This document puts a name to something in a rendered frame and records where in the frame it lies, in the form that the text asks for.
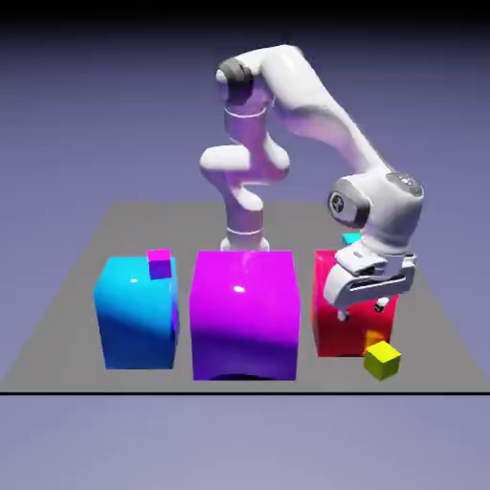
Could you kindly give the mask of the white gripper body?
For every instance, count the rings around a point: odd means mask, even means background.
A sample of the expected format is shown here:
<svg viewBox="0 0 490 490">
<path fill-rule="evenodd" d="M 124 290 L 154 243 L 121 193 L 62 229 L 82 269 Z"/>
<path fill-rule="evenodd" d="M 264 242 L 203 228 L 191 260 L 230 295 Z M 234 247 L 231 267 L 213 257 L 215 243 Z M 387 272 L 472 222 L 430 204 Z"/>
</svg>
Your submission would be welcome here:
<svg viewBox="0 0 490 490">
<path fill-rule="evenodd" d="M 415 270 L 413 263 L 407 263 L 397 276 L 380 280 L 354 277 L 342 266 L 334 265 L 327 275 L 323 297 L 334 308 L 347 309 L 352 304 L 404 294 L 412 287 Z"/>
</svg>

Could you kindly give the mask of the small yellow cube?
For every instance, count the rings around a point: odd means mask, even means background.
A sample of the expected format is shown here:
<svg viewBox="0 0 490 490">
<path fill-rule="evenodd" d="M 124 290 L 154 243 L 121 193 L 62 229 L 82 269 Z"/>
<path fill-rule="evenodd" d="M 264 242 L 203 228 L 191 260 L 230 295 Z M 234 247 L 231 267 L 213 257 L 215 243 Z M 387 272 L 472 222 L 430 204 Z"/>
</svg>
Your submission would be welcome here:
<svg viewBox="0 0 490 490">
<path fill-rule="evenodd" d="M 395 375 L 400 366 L 401 353 L 386 341 L 370 345 L 364 355 L 364 368 L 378 381 Z"/>
</svg>

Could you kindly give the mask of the small magenta cube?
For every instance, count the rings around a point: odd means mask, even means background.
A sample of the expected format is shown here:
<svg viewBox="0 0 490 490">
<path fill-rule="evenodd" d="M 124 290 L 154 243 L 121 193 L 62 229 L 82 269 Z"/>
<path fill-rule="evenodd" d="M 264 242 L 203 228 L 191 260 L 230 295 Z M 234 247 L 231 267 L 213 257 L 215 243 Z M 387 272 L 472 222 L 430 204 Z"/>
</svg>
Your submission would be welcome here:
<svg viewBox="0 0 490 490">
<path fill-rule="evenodd" d="M 170 249 L 148 250 L 146 256 L 151 280 L 165 279 L 172 276 Z"/>
</svg>

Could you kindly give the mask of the large red box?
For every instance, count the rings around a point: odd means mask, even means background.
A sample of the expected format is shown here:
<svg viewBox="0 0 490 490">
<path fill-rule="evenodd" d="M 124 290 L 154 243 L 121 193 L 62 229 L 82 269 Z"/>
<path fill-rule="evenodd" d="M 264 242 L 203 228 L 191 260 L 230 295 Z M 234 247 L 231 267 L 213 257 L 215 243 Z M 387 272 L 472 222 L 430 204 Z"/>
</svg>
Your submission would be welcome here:
<svg viewBox="0 0 490 490">
<path fill-rule="evenodd" d="M 323 288 L 335 264 L 335 250 L 317 250 L 314 258 L 311 322 L 319 357 L 363 357 L 366 349 L 381 341 L 390 342 L 398 297 L 383 312 L 374 310 L 375 300 L 348 308 L 341 322 L 337 310 L 323 297 Z"/>
</svg>

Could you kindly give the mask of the large magenta box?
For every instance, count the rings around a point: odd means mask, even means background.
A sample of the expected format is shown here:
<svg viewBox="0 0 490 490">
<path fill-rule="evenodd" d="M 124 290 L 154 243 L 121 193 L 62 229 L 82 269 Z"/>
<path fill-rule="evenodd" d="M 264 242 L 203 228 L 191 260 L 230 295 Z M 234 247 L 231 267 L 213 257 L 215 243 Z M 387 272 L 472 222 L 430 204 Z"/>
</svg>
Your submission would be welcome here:
<svg viewBox="0 0 490 490">
<path fill-rule="evenodd" d="M 301 298 L 293 254 L 198 252 L 189 328 L 195 380 L 294 380 Z"/>
</svg>

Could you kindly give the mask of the large cyan box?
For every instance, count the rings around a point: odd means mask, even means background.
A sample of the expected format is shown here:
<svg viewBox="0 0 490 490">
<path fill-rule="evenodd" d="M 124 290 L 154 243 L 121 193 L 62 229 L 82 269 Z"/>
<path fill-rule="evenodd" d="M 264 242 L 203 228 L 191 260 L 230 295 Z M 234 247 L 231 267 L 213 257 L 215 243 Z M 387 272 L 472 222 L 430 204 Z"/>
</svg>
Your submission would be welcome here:
<svg viewBox="0 0 490 490">
<path fill-rule="evenodd" d="M 94 288 L 108 369 L 173 368 L 179 336 L 176 260 L 171 255 L 170 278 L 151 280 L 146 255 L 109 257 Z"/>
</svg>

